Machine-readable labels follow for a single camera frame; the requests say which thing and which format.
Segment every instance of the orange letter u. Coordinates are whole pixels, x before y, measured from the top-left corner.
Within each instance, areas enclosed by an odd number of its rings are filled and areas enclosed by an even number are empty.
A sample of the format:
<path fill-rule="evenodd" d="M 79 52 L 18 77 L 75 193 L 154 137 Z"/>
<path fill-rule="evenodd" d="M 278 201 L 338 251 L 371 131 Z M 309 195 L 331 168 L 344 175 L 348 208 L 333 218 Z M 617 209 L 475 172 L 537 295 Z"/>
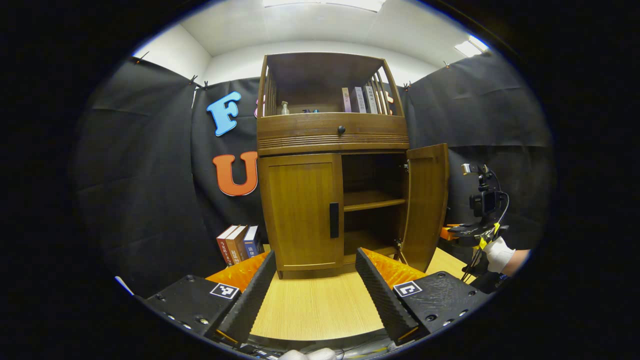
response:
<path fill-rule="evenodd" d="M 219 155 L 213 158 L 216 165 L 216 175 L 218 176 L 218 187 L 220 191 L 229 196 L 249 195 L 258 186 L 258 168 L 256 161 L 258 159 L 257 151 L 247 151 L 240 155 L 244 160 L 246 168 L 246 181 L 242 185 L 234 183 L 233 174 L 231 173 L 231 163 L 236 160 L 233 155 Z"/>

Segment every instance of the black door handle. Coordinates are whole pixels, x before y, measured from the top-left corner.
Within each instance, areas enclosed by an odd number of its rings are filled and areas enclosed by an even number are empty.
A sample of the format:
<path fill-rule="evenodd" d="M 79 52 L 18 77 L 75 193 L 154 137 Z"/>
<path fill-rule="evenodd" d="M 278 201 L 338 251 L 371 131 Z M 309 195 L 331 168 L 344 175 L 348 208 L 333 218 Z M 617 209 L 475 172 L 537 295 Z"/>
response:
<path fill-rule="evenodd" d="M 339 211 L 338 211 L 338 203 L 337 202 L 330 202 L 329 203 L 329 232 L 331 233 L 331 238 L 337 238 L 339 235 L 339 222 L 340 222 L 340 218 L 339 218 Z"/>

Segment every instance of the hand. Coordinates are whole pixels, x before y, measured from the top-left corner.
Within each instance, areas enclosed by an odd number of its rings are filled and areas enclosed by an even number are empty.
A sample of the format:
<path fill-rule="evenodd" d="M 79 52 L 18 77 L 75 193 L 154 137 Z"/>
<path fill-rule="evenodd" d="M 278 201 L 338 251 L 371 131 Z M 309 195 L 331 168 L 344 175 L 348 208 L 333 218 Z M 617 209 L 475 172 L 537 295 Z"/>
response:
<path fill-rule="evenodd" d="M 509 263 L 509 260 L 511 260 L 516 250 L 509 249 L 504 239 L 499 236 L 485 246 L 483 251 L 486 253 L 486 258 L 489 261 L 487 270 L 491 272 L 502 272 L 502 269 Z"/>
<path fill-rule="evenodd" d="M 336 360 L 335 352 L 330 348 L 322 348 L 307 355 L 297 350 L 289 350 L 279 360 Z"/>

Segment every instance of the cabinet door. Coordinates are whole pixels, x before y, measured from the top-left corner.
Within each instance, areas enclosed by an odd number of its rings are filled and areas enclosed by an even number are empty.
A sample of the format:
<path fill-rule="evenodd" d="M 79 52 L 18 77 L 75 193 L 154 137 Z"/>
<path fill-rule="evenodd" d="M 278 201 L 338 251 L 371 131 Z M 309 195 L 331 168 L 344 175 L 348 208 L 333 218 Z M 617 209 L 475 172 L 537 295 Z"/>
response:
<path fill-rule="evenodd" d="M 344 207 L 340 155 L 259 158 L 258 166 L 264 219 L 278 270 L 341 266 Z"/>
<path fill-rule="evenodd" d="M 447 144 L 406 152 L 409 192 L 402 252 L 407 263 L 425 271 L 438 244 L 449 194 Z"/>

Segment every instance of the blue letter f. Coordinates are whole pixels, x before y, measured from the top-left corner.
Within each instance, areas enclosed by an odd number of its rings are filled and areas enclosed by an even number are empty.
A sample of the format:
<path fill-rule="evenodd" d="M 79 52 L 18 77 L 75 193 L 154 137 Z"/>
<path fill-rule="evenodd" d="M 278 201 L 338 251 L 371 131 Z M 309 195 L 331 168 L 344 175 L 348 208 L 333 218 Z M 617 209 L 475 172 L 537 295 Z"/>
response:
<path fill-rule="evenodd" d="M 229 119 L 229 115 L 233 117 L 238 115 L 238 107 L 233 101 L 238 101 L 240 98 L 240 93 L 234 91 L 207 107 L 207 111 L 211 112 L 213 121 L 216 122 L 216 136 L 220 136 L 236 127 L 237 121 Z M 229 106 L 225 107 L 227 101 L 230 101 Z"/>

